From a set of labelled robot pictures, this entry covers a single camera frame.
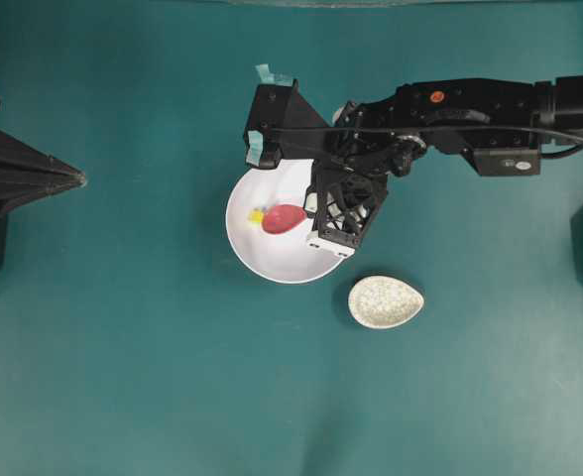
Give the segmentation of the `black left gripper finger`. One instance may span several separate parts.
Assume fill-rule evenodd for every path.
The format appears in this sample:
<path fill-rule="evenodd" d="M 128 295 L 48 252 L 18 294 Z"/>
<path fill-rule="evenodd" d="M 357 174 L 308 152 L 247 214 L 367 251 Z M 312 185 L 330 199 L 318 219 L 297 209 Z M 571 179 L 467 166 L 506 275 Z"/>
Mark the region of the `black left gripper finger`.
<path fill-rule="evenodd" d="M 41 153 L 0 130 L 0 166 L 28 172 L 83 178 L 84 173 L 54 156 Z"/>
<path fill-rule="evenodd" d="M 0 217 L 33 201 L 82 187 L 85 184 L 85 177 L 0 171 Z"/>

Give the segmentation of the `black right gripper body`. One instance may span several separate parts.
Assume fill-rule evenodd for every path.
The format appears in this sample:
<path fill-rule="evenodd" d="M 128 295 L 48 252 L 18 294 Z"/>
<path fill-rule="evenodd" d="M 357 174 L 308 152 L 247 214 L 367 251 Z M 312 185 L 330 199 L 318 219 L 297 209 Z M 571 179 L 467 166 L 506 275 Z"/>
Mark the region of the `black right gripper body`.
<path fill-rule="evenodd" d="M 312 221 L 308 247 L 351 257 L 388 195 L 388 177 L 366 177 L 315 161 L 305 191 L 304 211 Z"/>

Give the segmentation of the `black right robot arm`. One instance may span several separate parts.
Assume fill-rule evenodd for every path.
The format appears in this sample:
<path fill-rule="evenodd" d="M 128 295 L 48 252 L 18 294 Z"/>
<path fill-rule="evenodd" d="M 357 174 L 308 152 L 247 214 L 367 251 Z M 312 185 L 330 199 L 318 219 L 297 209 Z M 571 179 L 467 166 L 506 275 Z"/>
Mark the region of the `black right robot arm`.
<path fill-rule="evenodd" d="M 387 196 L 388 177 L 408 175 L 431 149 L 461 157 L 481 177 L 537 175 L 542 161 L 581 152 L 583 76 L 408 84 L 379 102 L 347 103 L 333 128 L 305 196 L 307 244 L 348 258 Z"/>

